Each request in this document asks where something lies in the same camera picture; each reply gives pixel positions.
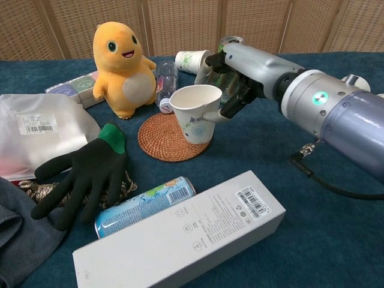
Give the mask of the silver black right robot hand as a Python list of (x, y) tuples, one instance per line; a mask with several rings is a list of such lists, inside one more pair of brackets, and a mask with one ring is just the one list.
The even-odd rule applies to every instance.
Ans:
[(233, 72), (235, 91), (222, 108), (206, 112), (202, 118), (214, 123), (228, 121), (256, 98), (280, 102), (294, 78), (304, 71), (304, 67), (279, 56), (229, 43), (203, 60), (195, 84), (215, 85), (220, 76)]

